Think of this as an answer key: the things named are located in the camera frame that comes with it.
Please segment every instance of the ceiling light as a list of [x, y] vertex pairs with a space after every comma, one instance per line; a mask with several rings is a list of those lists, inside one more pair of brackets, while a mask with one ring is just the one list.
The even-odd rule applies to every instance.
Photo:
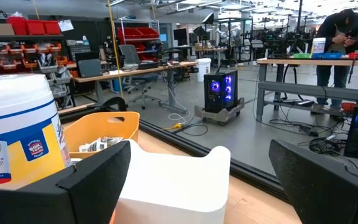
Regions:
[[189, 10], [189, 9], [194, 9], [196, 6], [189, 6], [189, 7], [184, 7], [184, 8], [181, 8], [181, 9], [178, 9], [177, 12], [182, 12], [182, 11], [186, 11], [186, 10]]
[[117, 1], [110, 2], [110, 6], [115, 6], [116, 4], [120, 4], [123, 1], [125, 1], [125, 0], [117, 0]]
[[223, 0], [207, 2], [207, 3], [204, 3], [204, 4], [199, 4], [198, 7], [209, 6], [210, 4], [216, 4], [216, 3], [220, 3], [220, 2], [223, 2]]

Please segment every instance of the white plastic object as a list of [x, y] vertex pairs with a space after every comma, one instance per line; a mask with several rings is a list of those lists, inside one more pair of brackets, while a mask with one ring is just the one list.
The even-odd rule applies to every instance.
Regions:
[[0, 188], [18, 189], [70, 164], [45, 75], [1, 75]]
[[201, 58], [196, 60], [198, 73], [197, 81], [204, 82], [204, 75], [211, 72], [211, 59], [210, 58]]
[[325, 46], [326, 46], [326, 38], [325, 37], [314, 38], [312, 54], [324, 53]]
[[132, 140], [127, 179], [114, 224], [223, 224], [230, 151], [205, 157], [143, 151]]

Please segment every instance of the concrete floor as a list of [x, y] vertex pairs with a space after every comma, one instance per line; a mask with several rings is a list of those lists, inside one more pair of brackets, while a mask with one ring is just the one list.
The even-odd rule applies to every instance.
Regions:
[[[284, 119], [284, 113], [287, 114], [288, 109], [283, 108], [283, 111], [274, 111], [273, 106], [268, 105], [264, 110], [263, 123], [256, 122], [254, 114], [256, 114], [256, 105], [254, 106], [255, 90], [256, 90], [256, 79], [258, 75], [258, 67], [243, 67], [239, 70], [239, 81], [238, 81], [238, 96], [244, 97], [246, 101], [246, 107], [241, 111], [241, 115], [230, 120], [225, 126], [221, 127], [217, 123], [211, 121], [207, 123], [202, 123], [201, 119], [193, 118], [194, 115], [194, 106], [204, 106], [204, 86], [203, 83], [197, 82], [196, 74], [191, 75], [190, 81], [181, 82], [177, 88], [177, 101], [188, 108], [190, 114], [184, 114], [186, 121], [191, 121], [192, 124], [204, 124], [208, 127], [208, 132], [202, 136], [191, 136], [184, 133], [179, 133], [179, 135], [184, 138], [189, 139], [190, 141], [197, 142], [208, 148], [213, 148], [215, 146], [225, 146], [227, 147], [232, 154], [232, 158], [240, 162], [248, 164], [252, 167], [258, 168], [264, 172], [274, 175], [272, 165], [269, 160], [269, 145], [272, 139], [281, 139], [288, 141], [293, 144], [298, 144], [299, 142], [310, 141], [312, 138], [309, 136], [302, 135], [302, 132], [299, 132], [298, 128], [288, 128], [283, 125], [274, 126], [286, 129], [288, 131], [293, 131], [295, 133], [283, 131], [281, 129], [276, 129], [271, 126], [267, 126], [271, 119]], [[268, 68], [267, 80], [275, 81], [276, 79], [276, 68]], [[297, 68], [298, 74], [298, 83], [315, 85], [316, 83], [316, 68], [314, 66], [302, 66]], [[289, 69], [287, 74], [288, 83], [293, 83], [294, 76], [292, 70]], [[329, 86], [333, 84], [333, 72], [331, 75], [331, 80]], [[147, 94], [160, 98], [161, 100], [166, 100], [168, 98], [167, 86], [162, 79], [159, 79], [157, 83], [151, 84], [152, 89], [148, 90]], [[348, 84], [348, 88], [358, 89], [358, 67], [354, 69], [352, 76], [352, 82]], [[140, 113], [140, 118], [148, 121], [154, 125], [157, 125], [161, 128], [172, 127], [175, 123], [183, 122], [178, 116], [172, 114], [174, 111], [159, 107], [156, 101], [148, 101], [146, 104], [146, 110], [142, 110], [140, 107], [141, 102], [136, 101], [135, 103], [131, 101], [131, 98], [136, 97], [140, 94], [140, 91], [135, 91], [132, 94], [125, 93], [124, 97], [126, 102], [129, 105], [129, 110], [137, 111]], [[109, 97], [119, 96], [115, 93], [110, 93], [105, 91], [105, 99]], [[94, 94], [89, 94], [88, 97], [96, 99]], [[273, 93], [267, 92], [265, 98], [269, 99], [273, 97]], [[289, 95], [289, 98], [296, 99], [294, 95]], [[82, 105], [85, 103], [91, 103], [90, 100], [83, 98], [81, 96], [76, 97], [77, 105]], [[328, 115], [310, 115], [308, 111], [291, 109], [288, 113], [288, 119], [290, 121], [301, 121], [309, 124], [320, 125], [320, 126], [333, 126], [335, 122], [329, 118]], [[205, 132], [205, 127], [198, 126], [186, 130], [190, 134], [201, 134]], [[321, 133], [320, 137], [328, 136], [327, 132]], [[347, 136], [344, 134], [339, 134], [338, 139], [346, 139]], [[333, 158], [340, 162], [348, 164], [341, 157]], [[358, 166], [358, 159], [351, 159]]]

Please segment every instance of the office chair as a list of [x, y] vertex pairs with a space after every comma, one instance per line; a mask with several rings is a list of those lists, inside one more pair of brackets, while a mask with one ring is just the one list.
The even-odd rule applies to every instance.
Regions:
[[[136, 52], [136, 48], [134, 45], [120, 45], [119, 46], [121, 53], [125, 56], [124, 63], [125, 64], [140, 64], [139, 56]], [[124, 84], [128, 85], [125, 89], [128, 93], [131, 93], [133, 89], [142, 89], [142, 94], [140, 96], [135, 97], [132, 101], [136, 102], [137, 100], [142, 100], [142, 110], [146, 109], [146, 99], [157, 100], [160, 101], [156, 97], [152, 97], [146, 95], [147, 89], [151, 89], [151, 86], [148, 86], [149, 83], [156, 82], [158, 79], [158, 75], [156, 73], [146, 74], [146, 75], [132, 75], [128, 80], [124, 80]]]

